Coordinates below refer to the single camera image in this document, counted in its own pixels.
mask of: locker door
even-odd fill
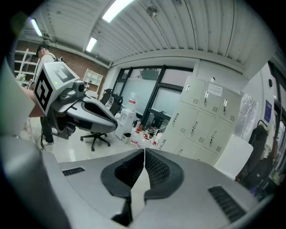
[[[218,155],[212,153],[211,151],[207,149],[203,149],[197,156],[196,159],[198,161],[202,161],[204,163],[213,165],[218,158]]]
[[[230,123],[235,123],[240,110],[240,103],[241,97],[239,95],[225,90],[219,116]]]
[[[214,95],[212,93],[205,91],[200,108],[214,115],[217,115],[219,113],[219,107],[220,107],[221,101],[222,101],[222,98],[220,96],[217,96],[217,95]]]
[[[186,88],[183,91],[181,101],[193,106],[198,106],[200,104],[205,84],[205,81],[189,78]]]
[[[195,113],[196,109],[188,104],[180,102],[177,111],[174,112],[173,117],[170,120],[171,125],[169,125],[169,128],[184,136],[192,123]]]
[[[171,131],[170,129],[167,129],[164,132],[162,139],[160,139],[159,149],[169,153],[174,153],[181,141],[182,136],[175,133],[174,131]]]
[[[185,139],[182,145],[176,151],[177,155],[194,159],[201,147],[195,145],[194,142]]]
[[[224,151],[232,132],[233,127],[230,124],[218,119],[212,132],[209,134],[205,148],[215,154],[221,154]]]
[[[214,125],[214,122],[215,117],[206,114],[203,111],[199,111],[188,132],[187,138],[199,145],[203,145]]]

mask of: chair base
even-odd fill
[[[90,135],[80,136],[80,140],[83,141],[84,138],[93,138],[93,144],[91,145],[91,151],[94,151],[94,144],[95,144],[96,139],[98,139],[99,141],[103,141],[103,142],[107,143],[107,146],[111,146],[107,140],[105,140],[101,137],[102,135],[104,135],[105,137],[107,136],[107,134],[104,134],[104,133],[94,133],[94,134],[90,134]]]

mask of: fluorescent light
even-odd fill
[[[102,18],[108,23],[111,22],[112,19],[115,18],[115,16],[132,1],[134,0],[116,0],[106,11],[105,15],[103,15]]]
[[[41,31],[40,31],[40,29],[39,29],[39,27],[38,27],[38,25],[37,25],[35,19],[31,19],[30,21],[31,21],[31,23],[32,23],[32,25],[33,25],[33,27],[34,27],[34,29],[36,30],[37,34],[38,34],[39,36],[42,36],[42,33],[41,33]]]
[[[90,52],[93,49],[93,46],[95,45],[96,42],[97,42],[96,39],[90,38],[88,46],[86,47],[86,51]]]

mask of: ceiling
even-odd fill
[[[185,49],[247,66],[272,39],[259,17],[239,0],[135,0],[108,23],[102,16],[113,2],[47,0],[31,17],[51,42],[83,53],[90,37],[96,38],[91,55],[105,63],[156,50]],[[146,13],[149,6],[157,7],[156,17]],[[20,39],[42,41],[29,21]]]

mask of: blue poster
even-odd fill
[[[270,122],[271,118],[271,110],[272,110],[272,105],[270,102],[266,100],[264,120],[266,120],[268,123]]]

